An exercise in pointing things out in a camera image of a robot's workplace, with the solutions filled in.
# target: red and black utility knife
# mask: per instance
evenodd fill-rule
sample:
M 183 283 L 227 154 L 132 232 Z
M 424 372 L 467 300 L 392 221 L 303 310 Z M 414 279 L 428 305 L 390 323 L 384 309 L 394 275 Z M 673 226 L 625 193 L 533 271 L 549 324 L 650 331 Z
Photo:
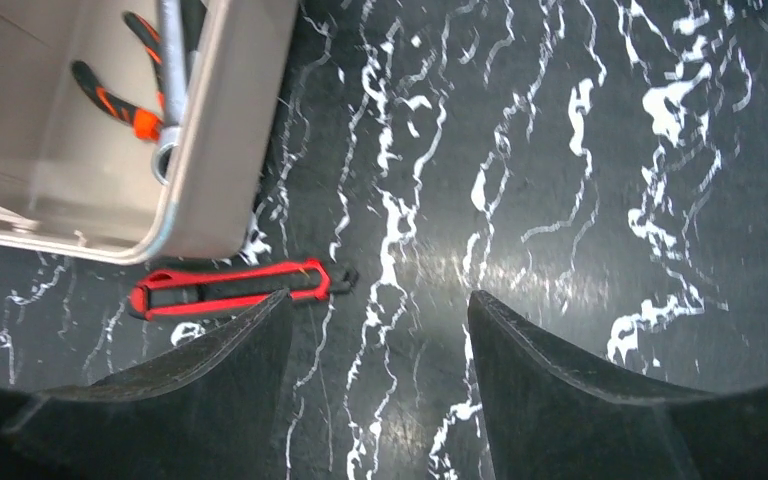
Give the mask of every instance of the red and black utility knife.
M 317 259 L 237 271 L 194 273 L 162 269 L 131 291 L 129 313 L 148 321 L 185 321 L 236 315 L 270 293 L 290 290 L 293 301 L 322 301 L 348 293 L 357 271 Z

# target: toolbox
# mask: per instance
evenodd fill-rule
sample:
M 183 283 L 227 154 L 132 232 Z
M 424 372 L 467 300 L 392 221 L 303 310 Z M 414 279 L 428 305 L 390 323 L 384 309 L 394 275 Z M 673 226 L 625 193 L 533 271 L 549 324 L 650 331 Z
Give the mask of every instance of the toolbox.
M 0 0 L 0 245 L 116 264 L 243 245 L 297 0 L 205 1 L 178 104 L 143 38 L 171 31 L 164 3 Z M 151 112 L 163 130 L 135 135 Z

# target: storage container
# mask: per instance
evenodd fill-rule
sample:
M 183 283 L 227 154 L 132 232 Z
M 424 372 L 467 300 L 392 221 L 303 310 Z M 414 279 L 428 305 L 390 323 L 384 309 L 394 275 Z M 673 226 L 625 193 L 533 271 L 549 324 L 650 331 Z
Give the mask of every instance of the storage container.
M 160 113 L 152 64 L 122 22 L 155 0 L 0 0 L 0 245 L 117 264 L 222 258 L 245 241 L 296 0 L 211 0 L 178 146 L 162 185 L 155 144 L 102 113 L 72 60 Z

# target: pliers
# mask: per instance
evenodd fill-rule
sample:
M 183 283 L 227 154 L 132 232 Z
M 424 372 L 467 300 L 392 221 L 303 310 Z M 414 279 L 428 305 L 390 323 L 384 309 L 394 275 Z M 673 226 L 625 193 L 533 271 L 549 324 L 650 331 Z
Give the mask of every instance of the pliers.
M 357 280 L 355 269 L 317 259 L 207 273 L 160 269 L 131 290 L 128 312 L 148 321 L 228 317 L 279 290 L 289 289 L 294 302 L 323 301 L 349 293 Z
M 160 57 L 160 34 L 143 17 L 134 12 L 124 12 L 122 20 L 143 43 L 151 59 L 154 78 L 157 82 L 157 100 L 160 103 L 160 108 L 163 109 L 163 61 Z M 101 111 L 130 125 L 137 138 L 157 141 L 160 129 L 163 128 L 163 121 L 160 117 L 110 93 L 99 81 L 92 68 L 82 60 L 72 62 L 72 76 L 81 90 Z

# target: marble countertop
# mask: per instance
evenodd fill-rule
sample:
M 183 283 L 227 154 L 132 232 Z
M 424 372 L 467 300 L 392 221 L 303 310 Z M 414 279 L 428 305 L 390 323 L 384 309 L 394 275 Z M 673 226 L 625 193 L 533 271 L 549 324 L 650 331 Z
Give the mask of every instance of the marble countertop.
M 477 288 L 654 378 L 768 383 L 768 1 L 308 1 L 266 161 L 251 241 L 212 264 L 361 273 L 299 309 L 275 478 L 493 478 Z M 129 318 L 150 268 L 0 247 L 0 386 L 215 325 Z

